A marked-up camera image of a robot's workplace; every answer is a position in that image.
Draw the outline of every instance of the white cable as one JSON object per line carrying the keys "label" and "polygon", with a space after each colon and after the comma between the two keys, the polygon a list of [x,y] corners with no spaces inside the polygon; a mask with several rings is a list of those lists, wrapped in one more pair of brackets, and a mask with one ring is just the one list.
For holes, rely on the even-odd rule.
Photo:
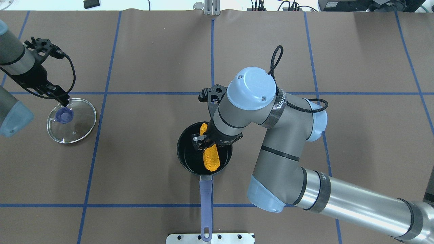
{"label": "white cable", "polygon": [[0,11],[5,10],[5,9],[7,9],[9,6],[11,6],[12,3],[13,3],[13,1],[14,1],[14,0],[9,0],[9,5],[6,6],[6,7],[4,7],[4,8],[2,8],[2,9],[0,9]]}

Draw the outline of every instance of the yellow object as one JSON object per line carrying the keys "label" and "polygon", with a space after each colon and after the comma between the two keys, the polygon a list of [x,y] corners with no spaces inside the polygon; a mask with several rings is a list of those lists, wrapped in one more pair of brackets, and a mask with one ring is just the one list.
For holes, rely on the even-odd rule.
{"label": "yellow object", "polygon": [[[203,135],[207,131],[207,128],[207,124],[202,124],[201,130],[199,132],[200,135]],[[212,147],[205,149],[203,155],[205,168],[207,168],[209,171],[216,171],[218,167],[220,167],[220,158],[218,157],[217,145],[214,144]]]}

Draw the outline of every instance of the black square object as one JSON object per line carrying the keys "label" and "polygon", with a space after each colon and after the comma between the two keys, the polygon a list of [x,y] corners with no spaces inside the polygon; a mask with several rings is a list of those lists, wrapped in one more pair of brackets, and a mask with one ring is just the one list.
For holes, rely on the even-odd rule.
{"label": "black square object", "polygon": [[85,9],[97,7],[100,5],[99,0],[84,0],[83,3]]}

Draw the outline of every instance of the white mounting plate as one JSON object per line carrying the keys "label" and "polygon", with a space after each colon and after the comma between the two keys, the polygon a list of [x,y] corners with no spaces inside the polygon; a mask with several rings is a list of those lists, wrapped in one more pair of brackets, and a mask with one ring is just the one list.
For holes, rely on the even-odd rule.
{"label": "white mounting plate", "polygon": [[171,234],[166,238],[166,244],[255,244],[255,234],[253,233],[213,233],[213,238],[209,242],[199,240],[197,237],[200,235]]}

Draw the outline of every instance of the purple handle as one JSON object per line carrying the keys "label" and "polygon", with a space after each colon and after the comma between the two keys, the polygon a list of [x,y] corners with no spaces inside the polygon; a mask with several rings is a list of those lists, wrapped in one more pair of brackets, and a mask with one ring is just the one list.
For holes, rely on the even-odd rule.
{"label": "purple handle", "polygon": [[213,213],[211,206],[211,193],[213,190],[213,181],[199,181],[201,189],[201,238],[203,241],[211,241],[213,237]]}

